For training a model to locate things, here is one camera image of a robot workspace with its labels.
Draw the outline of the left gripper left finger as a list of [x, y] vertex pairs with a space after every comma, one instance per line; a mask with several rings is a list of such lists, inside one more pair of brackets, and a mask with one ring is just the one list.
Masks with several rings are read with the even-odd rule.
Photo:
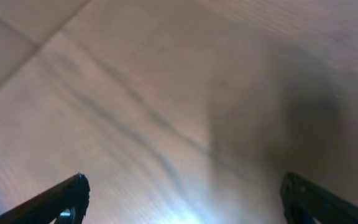
[[77, 173], [0, 215], [0, 223], [81, 224], [90, 203], [90, 185]]

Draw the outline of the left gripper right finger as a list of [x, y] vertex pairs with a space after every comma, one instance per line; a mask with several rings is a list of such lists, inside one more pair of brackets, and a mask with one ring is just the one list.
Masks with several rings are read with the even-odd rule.
[[358, 223], [357, 206], [294, 172], [284, 175], [280, 196], [289, 224]]

